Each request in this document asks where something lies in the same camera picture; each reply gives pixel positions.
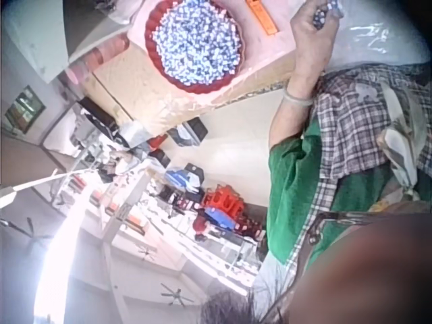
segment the checkered shirt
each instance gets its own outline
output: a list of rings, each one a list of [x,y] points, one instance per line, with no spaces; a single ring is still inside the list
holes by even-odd
[[[323,76],[311,111],[319,119],[322,141],[320,179],[309,214],[287,260],[295,272],[306,231],[320,212],[329,211],[338,181],[350,174],[378,167],[387,161],[377,137],[391,124],[380,82],[395,91],[402,106],[407,88],[427,118],[427,143],[418,168],[432,177],[432,107],[429,64],[389,66],[366,64]]]

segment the wrist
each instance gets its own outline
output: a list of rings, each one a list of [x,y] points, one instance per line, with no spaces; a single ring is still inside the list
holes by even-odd
[[[303,75],[294,72],[291,75],[290,81],[287,85],[287,91],[293,97],[298,99],[311,99],[315,90],[315,85],[318,82],[319,76]]]

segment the green shirt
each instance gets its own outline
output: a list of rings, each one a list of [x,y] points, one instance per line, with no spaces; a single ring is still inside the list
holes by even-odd
[[[315,119],[304,138],[289,138],[271,149],[269,167],[271,193],[267,214],[269,250],[285,263],[306,221],[319,181],[321,135]],[[339,181],[332,211],[368,211],[379,200],[392,178],[389,163],[349,175]],[[422,200],[431,200],[431,178],[419,172],[417,191]],[[323,239],[315,247],[311,260],[327,249],[346,229],[327,224]]]

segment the red round tray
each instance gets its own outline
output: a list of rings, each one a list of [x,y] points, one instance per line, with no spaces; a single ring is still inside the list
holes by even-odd
[[[162,65],[161,56],[156,52],[156,42],[152,38],[153,32],[156,30],[156,27],[160,25],[160,21],[162,17],[165,15],[165,13],[168,11],[168,9],[171,9],[174,6],[174,2],[181,3],[182,0],[163,0],[160,3],[156,5],[156,7],[151,11],[150,15],[148,16],[148,20],[146,23],[146,30],[144,33],[145,42],[146,42],[146,48],[148,51],[148,56],[150,57],[151,61],[155,65],[155,67],[158,69],[158,71],[173,85],[178,87],[179,89],[185,90],[186,92],[196,93],[196,94],[202,94],[202,93],[210,93],[213,91],[217,91],[221,89],[223,86],[227,86],[230,84],[232,79],[234,79],[238,72],[240,71],[240,68],[244,61],[244,41],[242,38],[242,32],[240,29],[240,26],[237,24],[237,31],[240,36],[240,62],[236,67],[236,72],[234,74],[226,74],[222,79],[214,81],[214,83],[206,85],[206,84],[193,84],[191,86],[185,86],[182,84],[179,80],[172,78],[171,76],[168,76]],[[212,5],[219,8],[220,10],[224,9],[220,5],[217,5],[214,2],[211,2]],[[227,10],[227,15],[232,18],[231,13]]]

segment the bracelet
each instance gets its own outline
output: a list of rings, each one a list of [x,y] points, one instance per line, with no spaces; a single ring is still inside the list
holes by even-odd
[[[301,107],[311,106],[313,104],[313,100],[314,100],[313,98],[311,98],[311,99],[299,99],[299,98],[293,97],[292,95],[290,95],[288,93],[286,86],[283,88],[283,97],[285,98],[286,101],[289,101],[289,102],[296,104],[298,106],[301,106]]]

